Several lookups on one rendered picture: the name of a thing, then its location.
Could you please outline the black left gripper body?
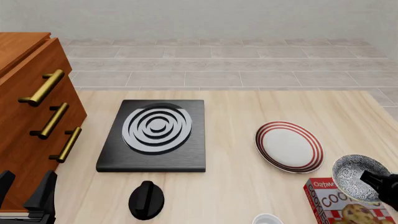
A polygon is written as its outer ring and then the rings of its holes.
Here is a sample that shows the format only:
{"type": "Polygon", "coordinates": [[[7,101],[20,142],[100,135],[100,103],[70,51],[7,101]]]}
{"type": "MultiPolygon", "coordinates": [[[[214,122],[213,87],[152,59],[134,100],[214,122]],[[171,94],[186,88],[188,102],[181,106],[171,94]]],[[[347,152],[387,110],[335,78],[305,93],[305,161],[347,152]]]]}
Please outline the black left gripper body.
{"type": "Polygon", "coordinates": [[[22,210],[0,210],[0,224],[54,224],[55,207],[26,207],[22,210]]]}

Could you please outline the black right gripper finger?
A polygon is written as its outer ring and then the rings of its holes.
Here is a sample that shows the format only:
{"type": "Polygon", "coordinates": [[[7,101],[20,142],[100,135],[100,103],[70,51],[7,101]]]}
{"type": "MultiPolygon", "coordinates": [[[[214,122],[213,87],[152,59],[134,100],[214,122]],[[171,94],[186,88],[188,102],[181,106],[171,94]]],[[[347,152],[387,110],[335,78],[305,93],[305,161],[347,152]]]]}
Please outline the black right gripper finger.
{"type": "Polygon", "coordinates": [[[388,175],[377,175],[369,171],[364,171],[360,177],[365,184],[368,184],[377,193],[380,201],[389,203],[389,176],[388,175]]]}

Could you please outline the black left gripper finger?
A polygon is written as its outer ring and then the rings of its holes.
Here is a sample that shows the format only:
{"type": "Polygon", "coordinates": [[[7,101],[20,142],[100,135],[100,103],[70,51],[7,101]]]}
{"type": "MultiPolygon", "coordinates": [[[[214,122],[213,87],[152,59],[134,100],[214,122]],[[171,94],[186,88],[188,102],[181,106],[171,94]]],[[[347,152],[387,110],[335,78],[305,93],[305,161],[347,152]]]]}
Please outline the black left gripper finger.
{"type": "Polygon", "coordinates": [[[9,170],[6,170],[0,174],[0,206],[2,205],[6,194],[11,188],[14,179],[15,175],[9,170]]]}
{"type": "Polygon", "coordinates": [[[57,174],[52,170],[47,171],[39,186],[31,197],[23,204],[23,207],[28,211],[33,212],[54,212],[56,182],[57,174]]]}

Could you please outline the black patterned bowl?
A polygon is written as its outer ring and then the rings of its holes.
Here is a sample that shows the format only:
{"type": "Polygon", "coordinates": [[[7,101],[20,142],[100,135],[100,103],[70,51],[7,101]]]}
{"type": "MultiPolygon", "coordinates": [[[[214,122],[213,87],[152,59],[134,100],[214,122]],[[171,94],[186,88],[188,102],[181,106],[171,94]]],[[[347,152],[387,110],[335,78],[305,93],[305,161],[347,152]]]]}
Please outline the black patterned bowl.
{"type": "Polygon", "coordinates": [[[378,193],[360,180],[364,171],[374,175],[391,175],[383,164],[360,154],[350,154],[336,160],[331,174],[338,189],[348,197],[362,203],[380,203],[378,193]]]}

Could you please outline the red oatmeal cookies box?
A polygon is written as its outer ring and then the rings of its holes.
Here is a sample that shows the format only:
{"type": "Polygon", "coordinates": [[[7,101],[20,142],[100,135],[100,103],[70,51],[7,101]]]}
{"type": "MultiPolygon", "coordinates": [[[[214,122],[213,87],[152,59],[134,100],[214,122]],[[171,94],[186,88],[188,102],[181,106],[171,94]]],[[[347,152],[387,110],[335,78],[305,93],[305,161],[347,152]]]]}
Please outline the red oatmeal cookies box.
{"type": "Polygon", "coordinates": [[[318,224],[398,224],[381,203],[351,199],[328,178],[310,178],[303,186],[318,224]]]}

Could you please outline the white plate with red rings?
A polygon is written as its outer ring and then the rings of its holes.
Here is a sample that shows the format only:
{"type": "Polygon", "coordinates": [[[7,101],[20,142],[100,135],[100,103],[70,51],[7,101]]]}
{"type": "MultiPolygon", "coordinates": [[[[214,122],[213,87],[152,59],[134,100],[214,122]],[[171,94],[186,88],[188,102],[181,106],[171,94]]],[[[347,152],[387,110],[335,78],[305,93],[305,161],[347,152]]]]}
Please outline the white plate with red rings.
{"type": "Polygon", "coordinates": [[[272,166],[304,174],[319,169],[325,160],[321,142],[309,130],[288,121],[263,124],[254,137],[258,153],[272,166]]]}

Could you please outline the small white bowl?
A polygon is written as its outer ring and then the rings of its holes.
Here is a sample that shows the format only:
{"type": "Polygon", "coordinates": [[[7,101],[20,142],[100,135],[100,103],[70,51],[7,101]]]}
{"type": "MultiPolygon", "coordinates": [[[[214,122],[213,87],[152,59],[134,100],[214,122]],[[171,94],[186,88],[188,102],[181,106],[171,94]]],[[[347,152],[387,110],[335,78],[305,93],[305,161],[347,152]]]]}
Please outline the small white bowl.
{"type": "Polygon", "coordinates": [[[277,216],[273,214],[263,213],[257,215],[251,224],[284,224],[277,216]]]}

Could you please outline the flat black stove plate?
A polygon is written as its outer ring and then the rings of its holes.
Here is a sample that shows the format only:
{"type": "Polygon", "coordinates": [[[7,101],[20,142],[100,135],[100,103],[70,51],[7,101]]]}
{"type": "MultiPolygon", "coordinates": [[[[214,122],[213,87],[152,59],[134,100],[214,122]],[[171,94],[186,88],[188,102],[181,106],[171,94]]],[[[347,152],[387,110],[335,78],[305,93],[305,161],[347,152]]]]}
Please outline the flat black stove plate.
{"type": "Polygon", "coordinates": [[[98,172],[204,172],[203,100],[123,100],[98,172]]]}

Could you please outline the round black stove knob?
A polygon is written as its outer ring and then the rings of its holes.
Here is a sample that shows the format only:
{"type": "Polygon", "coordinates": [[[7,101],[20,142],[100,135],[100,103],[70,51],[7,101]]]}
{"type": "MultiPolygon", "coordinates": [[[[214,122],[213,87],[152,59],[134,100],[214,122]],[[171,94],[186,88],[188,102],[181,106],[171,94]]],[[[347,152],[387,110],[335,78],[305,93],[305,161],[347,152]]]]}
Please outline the round black stove knob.
{"type": "Polygon", "coordinates": [[[165,197],[162,189],[152,181],[145,180],[130,195],[128,206],[138,220],[151,220],[163,209],[165,197]]]}

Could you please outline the wooden cabinet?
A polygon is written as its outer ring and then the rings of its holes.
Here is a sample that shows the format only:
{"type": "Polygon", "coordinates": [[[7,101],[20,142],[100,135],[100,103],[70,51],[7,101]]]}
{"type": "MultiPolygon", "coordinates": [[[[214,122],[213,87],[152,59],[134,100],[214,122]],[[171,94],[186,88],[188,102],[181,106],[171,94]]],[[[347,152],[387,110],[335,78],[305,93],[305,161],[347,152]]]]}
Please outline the wooden cabinet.
{"type": "Polygon", "coordinates": [[[49,33],[0,32],[0,78],[39,47],[49,33]]]}

